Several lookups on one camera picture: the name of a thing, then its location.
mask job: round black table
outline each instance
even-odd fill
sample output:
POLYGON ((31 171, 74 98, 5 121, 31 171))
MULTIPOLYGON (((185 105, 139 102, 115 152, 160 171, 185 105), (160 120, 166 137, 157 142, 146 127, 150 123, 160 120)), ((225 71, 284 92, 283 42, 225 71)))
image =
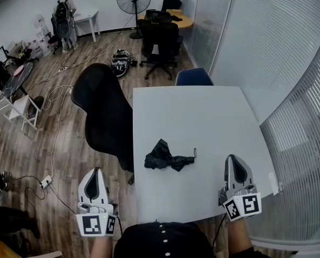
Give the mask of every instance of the round black table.
POLYGON ((33 63, 26 63, 21 74, 19 74, 18 76, 12 75, 2 89, 2 97, 10 98, 10 96, 15 94, 18 89, 20 89, 25 95, 28 95, 25 89, 22 87, 22 84, 30 76, 32 69, 33 63))

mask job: pedestal fan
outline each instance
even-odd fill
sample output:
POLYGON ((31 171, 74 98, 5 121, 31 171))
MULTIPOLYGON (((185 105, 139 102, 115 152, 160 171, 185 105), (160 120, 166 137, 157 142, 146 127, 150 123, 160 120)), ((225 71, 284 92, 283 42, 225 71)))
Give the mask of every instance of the pedestal fan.
POLYGON ((150 0, 117 0, 118 6, 121 10, 130 13, 132 15, 136 15, 136 31, 130 34, 130 38, 132 39, 140 39, 142 38, 142 33, 138 29, 138 17, 137 14, 139 12, 145 11, 149 5, 150 0))

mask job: fan base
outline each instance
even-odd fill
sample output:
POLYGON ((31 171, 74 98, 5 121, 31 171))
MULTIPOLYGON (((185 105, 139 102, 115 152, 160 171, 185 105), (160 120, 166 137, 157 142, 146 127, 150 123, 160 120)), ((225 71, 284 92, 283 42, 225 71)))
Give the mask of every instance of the fan base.
POLYGON ((143 38, 143 35, 141 33, 141 31, 137 31, 137 32, 133 32, 130 34, 130 38, 132 39, 141 39, 143 38))

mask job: black sleeve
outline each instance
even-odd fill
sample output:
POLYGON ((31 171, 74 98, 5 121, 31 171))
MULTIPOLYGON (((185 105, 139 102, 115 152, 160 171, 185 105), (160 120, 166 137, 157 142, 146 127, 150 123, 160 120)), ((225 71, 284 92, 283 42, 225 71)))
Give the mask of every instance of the black sleeve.
POLYGON ((243 252, 235 253, 232 255, 229 255, 229 258, 269 258, 268 256, 264 255, 261 252, 255 252, 253 248, 249 248, 243 252))

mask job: fan stand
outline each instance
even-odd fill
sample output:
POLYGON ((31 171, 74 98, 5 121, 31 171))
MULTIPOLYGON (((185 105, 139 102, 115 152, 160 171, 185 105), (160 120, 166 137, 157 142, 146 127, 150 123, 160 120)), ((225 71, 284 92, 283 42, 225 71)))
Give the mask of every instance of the fan stand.
POLYGON ((142 32, 138 29, 137 1, 138 0, 132 0, 132 2, 134 3, 134 8, 136 10, 136 31, 130 34, 130 38, 132 38, 132 39, 143 38, 142 32))

